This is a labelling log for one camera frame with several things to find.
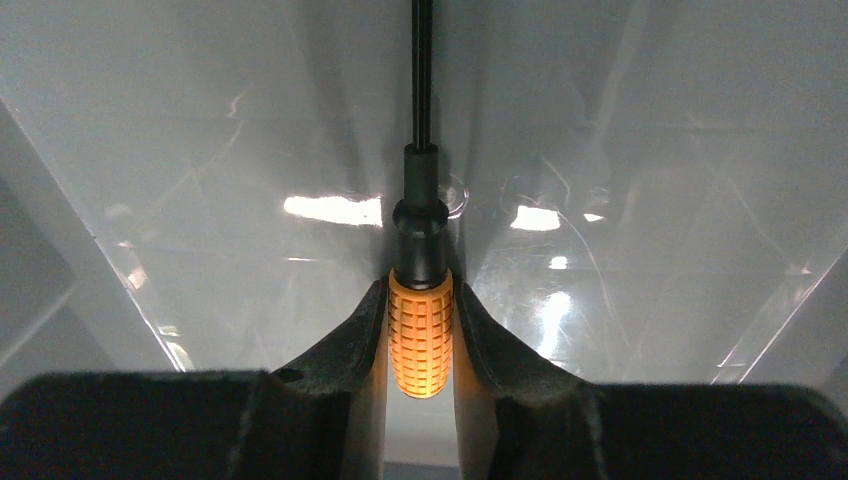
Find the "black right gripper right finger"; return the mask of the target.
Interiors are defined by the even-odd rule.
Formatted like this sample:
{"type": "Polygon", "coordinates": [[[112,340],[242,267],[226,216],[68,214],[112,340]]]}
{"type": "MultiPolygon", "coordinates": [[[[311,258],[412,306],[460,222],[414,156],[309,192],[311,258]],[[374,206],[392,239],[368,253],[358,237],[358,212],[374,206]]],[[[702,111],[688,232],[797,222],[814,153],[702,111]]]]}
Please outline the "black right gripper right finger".
{"type": "Polygon", "coordinates": [[[599,384],[540,356],[466,283],[454,291],[466,479],[843,479],[847,421],[792,385],[599,384]]]}

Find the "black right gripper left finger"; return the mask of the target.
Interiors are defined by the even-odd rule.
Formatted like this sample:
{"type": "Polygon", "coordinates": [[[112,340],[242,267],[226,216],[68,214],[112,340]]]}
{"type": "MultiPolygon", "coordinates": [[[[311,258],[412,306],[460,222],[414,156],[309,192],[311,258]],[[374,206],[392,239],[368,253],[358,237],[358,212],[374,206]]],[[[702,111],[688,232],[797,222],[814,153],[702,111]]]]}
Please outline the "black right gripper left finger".
{"type": "Polygon", "coordinates": [[[379,479],[387,283],[274,370],[37,376],[1,405],[5,479],[379,479]]]}

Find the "orange handled screwdriver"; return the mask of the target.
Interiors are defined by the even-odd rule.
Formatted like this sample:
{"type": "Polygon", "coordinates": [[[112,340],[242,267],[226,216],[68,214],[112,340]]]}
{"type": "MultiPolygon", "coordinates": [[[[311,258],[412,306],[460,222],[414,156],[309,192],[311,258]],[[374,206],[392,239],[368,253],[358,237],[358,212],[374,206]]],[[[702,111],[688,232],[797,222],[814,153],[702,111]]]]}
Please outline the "orange handled screwdriver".
{"type": "Polygon", "coordinates": [[[399,390],[428,399],[446,386],[452,362],[453,277],[439,197],[439,149],[432,140],[431,1],[411,4],[412,138],[404,149],[403,197],[392,214],[398,256],[389,275],[388,327],[399,390]]]}

